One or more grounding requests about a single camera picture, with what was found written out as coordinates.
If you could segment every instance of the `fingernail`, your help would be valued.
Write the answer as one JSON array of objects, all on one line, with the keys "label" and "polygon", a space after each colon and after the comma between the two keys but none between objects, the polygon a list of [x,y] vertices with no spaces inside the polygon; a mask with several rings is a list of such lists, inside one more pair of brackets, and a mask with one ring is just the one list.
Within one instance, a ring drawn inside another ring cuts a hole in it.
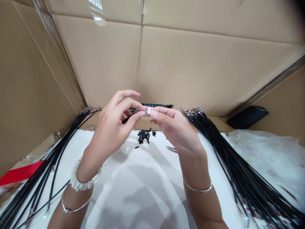
[{"label": "fingernail", "polygon": [[140,114],[140,117],[143,118],[145,115],[146,115],[146,112],[142,111],[141,114]]},{"label": "fingernail", "polygon": [[151,111],[151,112],[150,112],[150,116],[151,116],[152,118],[156,118],[156,117],[158,116],[158,112],[157,112],[157,111]]}]

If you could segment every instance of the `finger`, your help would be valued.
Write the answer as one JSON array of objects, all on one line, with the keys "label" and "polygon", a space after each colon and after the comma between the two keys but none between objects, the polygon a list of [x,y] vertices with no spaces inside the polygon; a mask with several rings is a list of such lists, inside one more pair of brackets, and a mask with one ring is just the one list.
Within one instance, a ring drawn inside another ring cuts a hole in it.
[{"label": "finger", "polygon": [[169,126],[175,126],[175,123],[177,123],[176,120],[174,120],[172,117],[166,115],[166,114],[163,114],[161,112],[158,112],[156,110],[152,110],[150,112],[150,116],[156,120],[157,123],[164,123],[164,124],[167,124]]},{"label": "finger", "polygon": [[126,111],[124,111],[124,114],[128,117],[128,116],[131,116],[131,111],[128,109]]},{"label": "finger", "polygon": [[133,91],[133,90],[124,90],[124,91],[117,91],[115,93],[115,95],[112,97],[112,99],[110,100],[109,104],[111,104],[111,106],[116,106],[118,105],[123,98],[126,97],[139,97],[140,93]]},{"label": "finger", "polygon": [[133,107],[133,108],[135,108],[138,111],[145,111],[145,107],[141,103],[139,103],[139,102],[137,102],[137,101],[135,101],[135,100],[133,100],[131,98],[127,98],[127,99],[123,100],[122,102],[120,102],[117,105],[117,107],[122,112],[128,110],[130,107]]},{"label": "finger", "polygon": [[132,131],[134,125],[144,116],[146,116],[146,112],[145,111],[140,111],[135,113],[134,115],[132,115],[128,121],[125,123],[125,130],[128,131],[130,133],[130,131]]},{"label": "finger", "polygon": [[154,107],[152,108],[152,111],[158,111],[162,114],[165,114],[171,118],[174,118],[175,115],[177,115],[178,113],[181,113],[180,111],[176,110],[176,109],[172,109],[172,108],[165,108],[165,107]]},{"label": "finger", "polygon": [[158,127],[160,127],[160,123],[159,122],[157,122],[156,120],[151,120],[150,122],[149,122],[151,125],[153,125],[153,124],[156,124]]}]

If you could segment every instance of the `plastic bag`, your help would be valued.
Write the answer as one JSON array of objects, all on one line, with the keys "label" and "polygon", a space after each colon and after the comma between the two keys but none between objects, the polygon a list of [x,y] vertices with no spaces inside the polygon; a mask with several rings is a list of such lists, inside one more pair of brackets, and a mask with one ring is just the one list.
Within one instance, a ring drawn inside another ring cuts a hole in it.
[{"label": "plastic bag", "polygon": [[305,213],[305,149],[298,139],[252,130],[234,130],[222,136],[292,205]]}]

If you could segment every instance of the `white table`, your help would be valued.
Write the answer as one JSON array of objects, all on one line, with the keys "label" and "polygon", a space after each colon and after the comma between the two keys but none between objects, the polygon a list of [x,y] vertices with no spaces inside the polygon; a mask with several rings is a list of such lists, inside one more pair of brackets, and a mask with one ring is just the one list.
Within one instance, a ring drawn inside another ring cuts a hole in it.
[{"label": "white table", "polygon": [[[178,155],[166,149],[172,145],[159,131],[156,137],[150,137],[150,144],[145,140],[139,145],[138,132],[132,131],[124,150],[116,152],[104,163],[82,228],[196,228],[184,193]],[[71,139],[59,164],[54,194],[69,180],[72,167],[93,134],[78,130]],[[199,136],[208,155],[209,172],[224,221],[229,228],[243,228],[230,184],[209,143],[201,134]],[[51,180],[52,176],[38,208],[48,200]],[[47,218],[44,219],[45,210],[42,210],[32,220],[30,228],[47,228],[60,198],[61,194],[52,202]]]}]

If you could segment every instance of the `cardboard wall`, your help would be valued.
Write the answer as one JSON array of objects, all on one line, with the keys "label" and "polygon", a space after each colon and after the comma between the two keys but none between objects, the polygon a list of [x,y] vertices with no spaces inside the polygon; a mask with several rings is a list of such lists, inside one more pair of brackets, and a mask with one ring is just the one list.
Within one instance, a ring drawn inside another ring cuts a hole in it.
[{"label": "cardboard wall", "polygon": [[0,0],[0,177],[85,106],[64,48],[44,23],[55,25],[29,5]]},{"label": "cardboard wall", "polygon": [[[89,106],[140,102],[226,115],[303,54],[285,1],[45,0]],[[92,17],[101,5],[105,26]]]},{"label": "cardboard wall", "polygon": [[266,108],[269,114],[249,129],[292,136],[305,147],[305,67],[253,105]]}]

